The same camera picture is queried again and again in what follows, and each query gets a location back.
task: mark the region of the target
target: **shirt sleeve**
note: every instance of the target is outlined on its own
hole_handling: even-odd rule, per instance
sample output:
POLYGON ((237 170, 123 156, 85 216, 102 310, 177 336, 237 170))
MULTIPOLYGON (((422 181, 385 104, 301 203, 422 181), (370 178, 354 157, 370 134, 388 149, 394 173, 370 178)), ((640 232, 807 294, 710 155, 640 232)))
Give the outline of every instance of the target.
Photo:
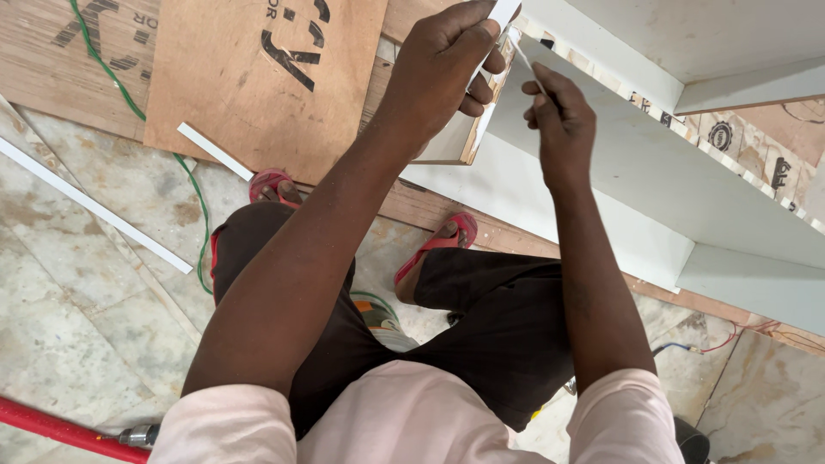
POLYGON ((290 405, 277 391, 226 385, 184 396, 161 423, 148 464, 295 464, 290 405))
POLYGON ((659 379, 643 369, 612 372, 590 385, 567 431, 571 464, 684 464, 659 379))

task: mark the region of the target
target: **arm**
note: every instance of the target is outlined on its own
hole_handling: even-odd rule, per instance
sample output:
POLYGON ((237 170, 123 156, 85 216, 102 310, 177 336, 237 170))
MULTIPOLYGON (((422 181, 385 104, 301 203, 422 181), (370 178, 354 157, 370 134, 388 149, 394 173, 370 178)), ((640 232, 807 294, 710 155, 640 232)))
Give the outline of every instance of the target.
MULTIPOLYGON (((239 383, 289 395, 395 178, 456 110, 480 116, 492 100, 480 75, 474 97, 464 87, 498 38, 498 24, 483 21, 493 4, 465 2, 416 23, 373 120, 216 308, 183 395, 239 383)), ((500 73, 504 58, 494 50, 484 67, 500 73)))
POLYGON ((541 167, 559 225, 564 314, 581 395, 611 372, 635 367, 655 374, 656 364, 590 187, 596 114, 572 81, 541 64, 533 69, 553 98, 541 95, 536 82, 522 87, 535 95, 525 119, 541 133, 541 167))

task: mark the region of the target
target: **foot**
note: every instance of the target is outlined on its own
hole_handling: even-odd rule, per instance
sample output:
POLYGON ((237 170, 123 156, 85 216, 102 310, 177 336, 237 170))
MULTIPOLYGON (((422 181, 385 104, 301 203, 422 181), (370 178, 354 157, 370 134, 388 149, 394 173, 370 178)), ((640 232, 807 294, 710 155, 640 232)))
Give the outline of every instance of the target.
MULTIPOLYGON (((454 220, 448 221, 433 235, 433 237, 437 239, 451 239, 455 237, 456 230, 458 230, 458 228, 459 225, 456 224, 454 220)), ((465 230, 458 230, 458 235, 458 246, 460 248, 465 248, 467 246, 467 232, 465 230)), ((416 263, 415 266, 407 272, 407 275, 398 281, 398 285, 395 286, 395 295, 402 303, 406 303, 408 305, 416 304, 413 299, 415 286, 418 284, 418 278, 421 276, 421 268, 424 265, 424 260, 427 259, 427 255, 429 253, 429 250, 425 251, 421 256, 421 259, 418 260, 418 263, 416 263)))
MULTIPOLYGON (((284 200, 291 201, 296 205, 304 203, 304 200, 298 193, 298 188, 291 181, 282 180, 278 182, 278 193, 284 197, 284 200)), ((261 193, 258 193, 256 201, 281 201, 281 199, 278 197, 278 194, 272 190, 272 187, 266 185, 261 189, 261 193)))

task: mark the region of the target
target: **circular logo stamp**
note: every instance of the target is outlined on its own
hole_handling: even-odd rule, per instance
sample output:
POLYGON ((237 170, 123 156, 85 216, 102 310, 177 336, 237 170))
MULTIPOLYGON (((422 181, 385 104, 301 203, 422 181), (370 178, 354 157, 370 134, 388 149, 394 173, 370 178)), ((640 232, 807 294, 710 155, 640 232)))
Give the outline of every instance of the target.
POLYGON ((733 130, 725 121, 719 121, 708 134, 708 141, 719 151, 727 151, 733 138, 733 130))

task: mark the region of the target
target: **hand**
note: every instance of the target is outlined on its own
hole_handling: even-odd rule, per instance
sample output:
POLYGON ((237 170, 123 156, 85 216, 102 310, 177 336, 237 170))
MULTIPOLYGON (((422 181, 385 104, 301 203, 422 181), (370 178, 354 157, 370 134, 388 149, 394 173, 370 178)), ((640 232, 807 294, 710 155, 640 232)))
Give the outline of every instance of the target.
POLYGON ((545 97, 536 81, 521 86, 522 92, 535 95, 524 119, 527 127, 541 133, 539 159, 544 184, 554 198, 580 188, 590 191, 596 113, 573 81, 539 63, 533 63, 533 71, 550 95, 550 99, 545 97))
POLYGON ((493 50, 501 33, 498 23, 485 19, 494 5, 492 0, 461 2, 412 27, 375 112, 375 125, 418 150, 456 110, 472 117, 482 115, 483 105, 493 99, 487 82, 479 73, 469 93, 464 89, 488 53, 484 69, 493 74, 505 69, 502 54, 493 50))

